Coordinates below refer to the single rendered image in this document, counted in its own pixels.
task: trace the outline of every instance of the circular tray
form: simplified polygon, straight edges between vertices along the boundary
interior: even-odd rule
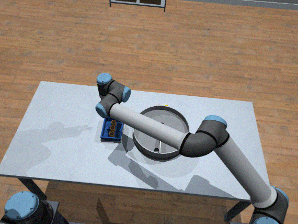
[[[173,108],[153,106],[142,111],[140,114],[183,133],[189,132],[189,126],[185,117]],[[137,149],[150,159],[169,160],[179,155],[179,151],[174,147],[164,144],[136,129],[133,130],[132,137]]]

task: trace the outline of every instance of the blue joint cap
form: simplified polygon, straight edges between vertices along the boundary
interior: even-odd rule
[[[109,73],[101,73],[97,76],[96,82],[98,85],[105,85],[112,80],[112,76]]]
[[[124,88],[123,94],[122,94],[122,102],[128,101],[130,97],[131,90],[127,86]]]
[[[275,190],[279,191],[280,193],[283,194],[283,196],[286,198],[286,200],[288,201],[289,203],[289,197],[286,195],[286,193],[284,191],[282,191],[281,189],[277,188],[277,187],[274,187],[274,186],[271,186],[273,187]]]
[[[35,194],[19,192],[6,202],[4,211],[8,219],[18,221],[31,216],[36,211],[38,205],[39,198]]]
[[[223,118],[216,116],[216,115],[208,115],[207,117],[205,117],[204,120],[216,120],[216,121],[223,123],[227,127],[226,121]]]
[[[107,118],[108,114],[101,103],[98,103],[95,107],[96,112],[100,115],[102,118]]]
[[[257,218],[253,224],[278,224],[278,222],[270,217],[264,216],[264,217]]]

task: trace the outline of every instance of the wooden floor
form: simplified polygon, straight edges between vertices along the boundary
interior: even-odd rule
[[[0,158],[40,81],[96,86],[102,72],[133,90],[253,102],[270,184],[290,199],[284,223],[298,223],[298,11],[168,0],[164,13],[108,0],[2,0]],[[217,224],[236,203],[36,183],[68,221],[85,224],[101,223],[100,213],[123,224]],[[0,177],[0,217],[26,190]],[[234,221],[249,223],[252,213],[249,206]]]

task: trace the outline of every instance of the table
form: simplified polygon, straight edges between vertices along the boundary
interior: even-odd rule
[[[19,178],[43,198],[32,179],[239,200],[238,213],[241,205],[249,205],[249,195],[215,152],[153,161],[135,147],[127,125],[120,143],[101,142],[104,119],[95,111],[99,101],[96,86],[40,82],[3,157],[0,175]],[[131,91],[121,105],[137,112],[168,105],[186,118],[191,133],[207,115],[224,118],[233,140],[269,184],[252,102]]]

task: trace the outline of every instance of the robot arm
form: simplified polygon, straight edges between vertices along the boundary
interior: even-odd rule
[[[250,201],[255,207],[250,224],[269,223],[272,220],[279,224],[284,222],[289,204],[287,195],[264,182],[229,136],[224,119],[214,115],[207,116],[195,134],[182,133],[121,106],[121,102],[128,100],[130,89],[114,81],[108,73],[97,77],[97,85],[101,101],[96,106],[96,111],[101,117],[116,119],[176,148],[179,154],[186,157],[204,156],[214,150],[250,195]]]

